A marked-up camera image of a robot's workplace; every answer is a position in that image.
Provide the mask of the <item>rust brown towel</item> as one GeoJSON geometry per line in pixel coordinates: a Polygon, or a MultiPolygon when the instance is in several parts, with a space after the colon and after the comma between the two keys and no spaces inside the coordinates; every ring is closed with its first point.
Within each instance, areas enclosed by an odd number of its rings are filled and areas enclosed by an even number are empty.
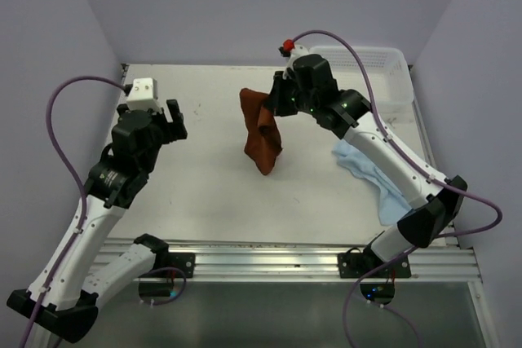
{"type": "Polygon", "coordinates": [[[268,94],[243,88],[239,98],[247,130],[244,153],[262,175],[269,175],[282,152],[282,142],[275,117],[263,106],[268,94]]]}

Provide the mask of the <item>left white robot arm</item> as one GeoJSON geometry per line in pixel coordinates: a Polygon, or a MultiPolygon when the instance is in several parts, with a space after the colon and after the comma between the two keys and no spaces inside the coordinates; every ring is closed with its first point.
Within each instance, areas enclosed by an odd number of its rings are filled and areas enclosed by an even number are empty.
{"type": "Polygon", "coordinates": [[[77,212],[51,260],[28,288],[13,291],[7,299],[8,307],[59,341],[83,339],[104,305],[136,278],[188,277],[175,264],[168,244],[149,234],[138,236],[123,255],[90,272],[108,234],[147,184],[161,147],[188,136],[174,99],[158,111],[121,104],[117,114],[112,141],[91,168],[77,212]]]}

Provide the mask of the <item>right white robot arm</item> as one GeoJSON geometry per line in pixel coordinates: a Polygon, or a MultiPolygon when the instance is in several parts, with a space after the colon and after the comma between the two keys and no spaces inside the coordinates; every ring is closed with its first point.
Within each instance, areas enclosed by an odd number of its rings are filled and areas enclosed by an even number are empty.
{"type": "Polygon", "coordinates": [[[456,217],[467,183],[459,176],[447,178],[428,165],[402,141],[408,154],[402,158],[393,148],[396,136],[378,127],[378,116],[356,90],[341,90],[329,62],[318,54],[290,55],[285,70],[275,73],[266,108],[279,117],[298,112],[311,115],[369,158],[396,186],[410,211],[374,238],[365,249],[363,266],[372,276],[392,268],[392,259],[416,246],[426,248],[456,217]]]}

